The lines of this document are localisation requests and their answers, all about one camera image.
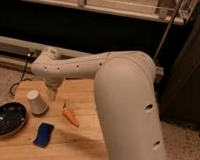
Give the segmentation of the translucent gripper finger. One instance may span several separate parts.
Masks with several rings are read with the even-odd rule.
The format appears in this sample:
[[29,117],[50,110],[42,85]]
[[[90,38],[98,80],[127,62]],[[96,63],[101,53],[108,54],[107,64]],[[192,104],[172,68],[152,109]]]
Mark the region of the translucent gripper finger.
[[49,88],[48,89],[48,96],[49,96],[49,100],[55,100],[57,97],[58,91],[54,90],[53,88]]

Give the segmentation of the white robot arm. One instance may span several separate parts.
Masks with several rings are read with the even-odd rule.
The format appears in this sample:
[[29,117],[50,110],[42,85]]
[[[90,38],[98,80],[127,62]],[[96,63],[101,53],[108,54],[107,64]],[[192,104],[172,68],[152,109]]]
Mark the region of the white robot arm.
[[143,51],[115,51],[62,60],[45,49],[31,71],[47,87],[66,78],[91,78],[109,160],[166,160],[154,92],[156,66]]

